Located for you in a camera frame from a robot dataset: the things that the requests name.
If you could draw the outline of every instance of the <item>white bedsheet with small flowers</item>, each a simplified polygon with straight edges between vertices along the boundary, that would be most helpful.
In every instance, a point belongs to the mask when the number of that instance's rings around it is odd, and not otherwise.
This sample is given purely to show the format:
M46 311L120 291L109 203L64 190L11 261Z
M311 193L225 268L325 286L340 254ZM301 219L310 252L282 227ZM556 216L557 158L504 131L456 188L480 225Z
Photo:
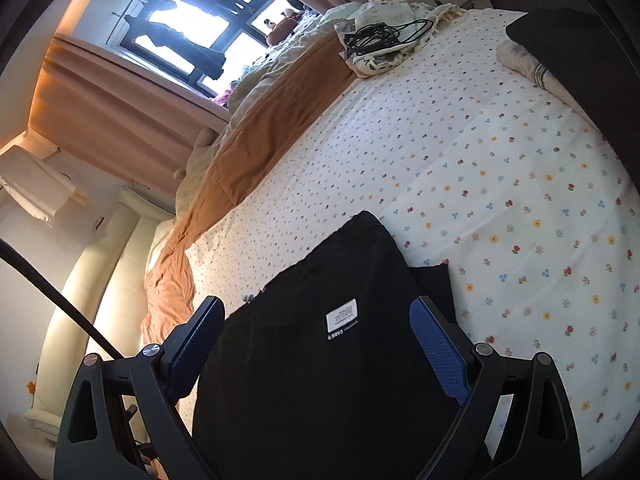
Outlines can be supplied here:
M553 356L587 472L640 408L640 200L598 132L495 61L519 15L469 12L401 66L355 82L188 257L195 304L215 294L229 314L373 212L412 266L448 261L473 341ZM180 407L188 427L193 403Z

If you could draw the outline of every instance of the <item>bedroom wall corner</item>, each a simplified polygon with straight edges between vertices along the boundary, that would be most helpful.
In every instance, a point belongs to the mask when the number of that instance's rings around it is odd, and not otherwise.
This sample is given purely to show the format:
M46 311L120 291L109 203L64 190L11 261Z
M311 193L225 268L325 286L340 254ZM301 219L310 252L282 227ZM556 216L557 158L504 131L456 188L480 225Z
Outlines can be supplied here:
M27 129L42 60L70 1L53 1L31 27L0 76L0 146Z
M125 182L68 153L53 157L49 164L84 189L88 205L67 203L48 227L10 198L2 200L0 237L62 290L94 238L94 224L101 216L111 215ZM36 366L54 305L4 262L0 262L0 290L0 420L6 424L10 413L31 407L26 386L36 381Z

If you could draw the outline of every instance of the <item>white label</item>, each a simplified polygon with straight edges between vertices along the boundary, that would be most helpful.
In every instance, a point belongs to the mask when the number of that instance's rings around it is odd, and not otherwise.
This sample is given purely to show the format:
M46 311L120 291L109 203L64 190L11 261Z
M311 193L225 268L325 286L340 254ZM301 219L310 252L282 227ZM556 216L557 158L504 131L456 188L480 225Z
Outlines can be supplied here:
M358 306L356 305L356 300L351 300L326 315L326 330L331 333L357 317Z

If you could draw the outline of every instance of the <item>pillow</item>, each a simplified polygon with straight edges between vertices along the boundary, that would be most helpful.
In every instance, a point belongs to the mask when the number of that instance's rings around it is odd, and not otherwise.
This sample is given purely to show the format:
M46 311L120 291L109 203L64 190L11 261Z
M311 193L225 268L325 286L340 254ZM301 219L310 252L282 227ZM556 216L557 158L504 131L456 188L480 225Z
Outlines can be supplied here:
M229 99L226 102L226 107L231 112L232 117L238 111L238 108L240 107L244 99L251 93L251 90L253 90L263 78L263 76L269 72L273 63L275 63L275 61L265 63L257 70L249 72L238 83L238 86L236 86L236 89L229 96Z
M164 244L169 239L172 231L174 230L175 218L170 218L164 222L160 222L156 227L156 234L154 235L154 241L151 242L151 249L149 256L146 259L145 273L154 268L154 265L160 257Z
M283 40L287 39L287 36L292 33L296 28L298 22L293 18L285 18L269 33L267 36L267 44L269 46L277 45Z
M511 40L505 40L495 49L498 62L504 66L520 72L532 83L538 85L543 90L551 92L558 99L568 104L582 117L584 117L594 128L596 125L589 118L587 113L560 84L558 79L549 70L533 57L526 48Z
M607 25L573 9L537 9L506 32L575 98L640 189L640 78Z
M220 148L221 138L222 136L211 146L196 148L191 153L187 161L185 177L175 193L175 216L177 219L182 218L191 209L191 203L200 190L204 175Z
M214 132L211 128L207 128L205 126L200 130L196 141L193 143L193 149L212 145L217 136L218 134L216 132Z

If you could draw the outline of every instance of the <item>blue pad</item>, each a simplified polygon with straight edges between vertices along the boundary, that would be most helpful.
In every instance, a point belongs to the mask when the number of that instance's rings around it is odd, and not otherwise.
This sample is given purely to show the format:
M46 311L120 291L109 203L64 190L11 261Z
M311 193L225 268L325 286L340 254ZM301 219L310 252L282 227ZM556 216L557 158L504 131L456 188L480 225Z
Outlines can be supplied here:
M409 308L409 323L444 393L464 406L471 396L466 363L420 298L414 300Z

